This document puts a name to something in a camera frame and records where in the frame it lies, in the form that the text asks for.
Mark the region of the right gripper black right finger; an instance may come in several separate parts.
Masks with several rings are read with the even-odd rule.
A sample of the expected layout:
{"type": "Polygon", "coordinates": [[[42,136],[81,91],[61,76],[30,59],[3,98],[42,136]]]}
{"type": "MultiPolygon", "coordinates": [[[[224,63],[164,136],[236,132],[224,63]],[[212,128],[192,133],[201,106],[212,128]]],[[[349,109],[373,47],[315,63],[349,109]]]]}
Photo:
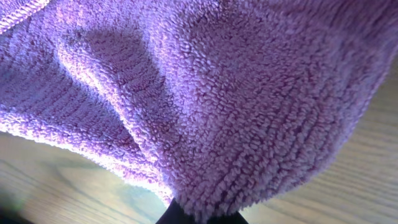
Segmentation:
{"type": "Polygon", "coordinates": [[[231,215],[212,217],[208,220],[208,224],[249,224],[249,223],[239,212],[235,212],[231,215]]]}

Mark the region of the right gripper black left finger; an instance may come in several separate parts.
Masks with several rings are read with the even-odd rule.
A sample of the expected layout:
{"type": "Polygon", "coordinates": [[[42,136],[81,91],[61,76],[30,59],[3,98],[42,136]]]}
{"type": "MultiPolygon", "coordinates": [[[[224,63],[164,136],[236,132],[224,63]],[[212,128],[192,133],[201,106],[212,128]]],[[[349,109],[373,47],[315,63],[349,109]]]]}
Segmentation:
{"type": "Polygon", "coordinates": [[[178,202],[173,199],[155,224],[196,224],[196,222],[194,217],[187,215],[178,202]]]}

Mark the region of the purple microfibre cloth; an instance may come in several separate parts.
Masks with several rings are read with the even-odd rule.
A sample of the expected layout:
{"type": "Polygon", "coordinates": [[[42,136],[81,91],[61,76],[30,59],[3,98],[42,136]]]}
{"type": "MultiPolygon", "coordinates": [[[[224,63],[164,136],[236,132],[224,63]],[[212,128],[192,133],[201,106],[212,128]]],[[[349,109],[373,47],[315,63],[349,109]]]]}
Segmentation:
{"type": "Polygon", "coordinates": [[[2,1],[1,131],[203,223],[323,170],[396,53],[396,1],[2,1]]]}

